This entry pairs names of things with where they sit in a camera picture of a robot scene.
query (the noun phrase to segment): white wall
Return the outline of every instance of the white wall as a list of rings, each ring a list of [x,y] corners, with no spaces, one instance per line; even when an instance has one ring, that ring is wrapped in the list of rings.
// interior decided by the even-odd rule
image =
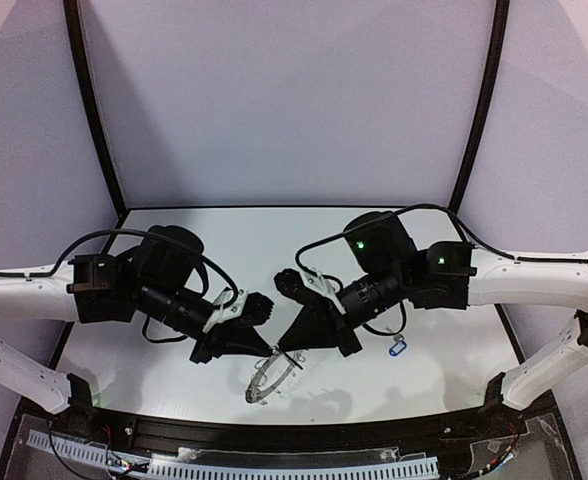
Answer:
[[[0,1],[0,268],[52,262],[115,218],[85,120],[62,2]],[[57,322],[0,325],[47,362]],[[18,396],[0,387],[0,450]]]
[[[503,60],[462,215],[498,247],[588,249],[588,8],[513,0]],[[511,307],[526,355],[572,315]],[[588,480],[588,367],[555,393]]]
[[[130,205],[447,202],[493,0],[83,7]]]

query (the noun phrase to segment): robotic arm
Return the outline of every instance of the robotic arm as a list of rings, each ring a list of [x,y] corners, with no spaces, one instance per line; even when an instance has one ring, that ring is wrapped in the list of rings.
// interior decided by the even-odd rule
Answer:
[[[118,256],[81,255],[58,269],[1,271],[0,320],[129,322],[140,311],[195,339],[190,356],[195,363],[225,354],[271,355],[254,329],[271,315],[269,298],[237,290],[232,283],[233,290],[209,302],[203,298],[209,282],[198,237],[176,226],[155,226],[137,236],[144,237],[142,243]],[[201,277],[202,292],[185,288],[194,270]],[[70,410],[87,417],[93,410],[87,382],[48,369],[1,339],[0,384],[52,414],[74,407]]]
[[[335,292],[318,271],[284,270],[280,293],[303,305],[279,348],[361,350],[354,329],[407,299],[415,308],[466,309],[495,303],[564,306],[575,317],[524,364],[490,381],[482,413],[522,411],[558,381],[588,364],[588,252],[552,255],[488,251],[466,241],[417,250],[391,212],[371,212],[340,236],[366,275]]]

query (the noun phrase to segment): white table surface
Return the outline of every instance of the white table surface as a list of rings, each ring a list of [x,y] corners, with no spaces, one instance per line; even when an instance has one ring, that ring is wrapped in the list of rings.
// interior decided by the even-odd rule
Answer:
[[[274,275],[294,267],[296,250],[342,231],[363,208],[204,208],[140,210],[130,213],[124,228],[181,225],[196,233],[205,254],[225,269],[239,288],[259,291],[274,301],[270,320],[259,327],[269,344],[287,330],[300,306],[282,297]],[[438,211],[403,215],[416,246],[458,240],[447,216]],[[120,237],[117,253],[138,243]],[[307,265],[339,276],[347,285],[363,272],[344,240],[303,256]],[[199,289],[197,275],[188,286]],[[224,282],[210,273],[213,300]],[[501,319],[493,306],[466,311],[414,311],[406,302],[408,349],[394,358],[392,340],[357,330],[363,350],[343,358],[338,349],[304,353],[305,370],[288,378],[280,395],[266,405],[248,404],[245,389],[257,358],[224,356],[207,365],[189,361],[193,340],[152,345],[141,336],[143,316],[130,324],[74,326],[59,370],[88,381],[97,406],[122,412],[215,423],[317,425],[369,422],[444,413],[480,406],[485,386],[501,371],[518,364]],[[398,308],[371,322],[396,329]],[[152,322],[150,335],[175,335]]]

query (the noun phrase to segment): white perforated rail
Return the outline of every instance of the white perforated rail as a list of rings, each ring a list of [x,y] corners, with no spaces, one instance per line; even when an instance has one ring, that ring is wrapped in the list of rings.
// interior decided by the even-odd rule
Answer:
[[[56,452],[86,465],[105,468],[105,448],[53,436]],[[31,430],[27,445],[52,453],[47,434]],[[155,480],[438,480],[437,459],[343,468],[249,469],[210,467],[153,458],[146,479]]]

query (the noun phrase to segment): black frame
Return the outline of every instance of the black frame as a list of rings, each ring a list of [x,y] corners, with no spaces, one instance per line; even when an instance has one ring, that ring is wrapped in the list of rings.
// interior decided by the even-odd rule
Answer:
[[[85,50],[79,2],[78,0],[63,0],[63,6],[70,48],[88,126],[92,134],[97,158],[113,207],[118,216],[116,228],[120,228],[125,223],[130,209],[127,207],[118,182],[116,169],[100,117]],[[458,212],[463,201],[487,120],[500,64],[508,11],[509,0],[496,0],[492,34],[476,111],[449,203],[450,210],[455,213]],[[108,240],[103,252],[109,251],[113,240],[113,238]],[[519,362],[523,362],[523,352],[509,324],[505,311],[500,305],[497,305],[496,308],[514,352]],[[50,361],[49,366],[51,368],[55,368],[58,364],[72,328],[72,323],[66,324]],[[554,414],[563,442],[567,447],[572,473],[576,480],[581,480],[582,476],[578,469],[576,457],[552,392],[549,391],[542,396],[537,400],[535,405],[532,411],[537,415],[549,412]],[[426,451],[430,454],[438,455],[441,464],[447,465],[449,468],[465,468],[469,465],[471,459],[469,450],[456,449],[454,451],[448,451],[444,449],[439,437],[443,433],[443,427],[448,423],[470,422],[473,420],[476,411],[477,409],[470,409],[385,422],[305,427],[208,424],[159,419],[109,410],[101,410],[101,413],[110,424],[122,427],[115,428],[113,438],[114,448],[137,453],[149,453],[150,450],[167,452],[175,449],[179,444],[181,446],[193,446],[196,448],[211,448],[220,445],[221,441],[225,438],[233,438],[234,448],[240,449],[241,451],[255,451],[258,445],[265,451],[276,451],[284,448],[288,448],[290,451],[318,451],[327,450],[328,448],[336,449],[339,445],[345,449],[398,445],[403,449],[408,449],[406,451]],[[47,414],[40,407],[25,398],[21,399],[3,446],[0,458],[0,480],[5,476],[14,439],[23,414],[47,417]],[[134,428],[138,433],[131,436],[125,435],[124,429],[126,426]]]

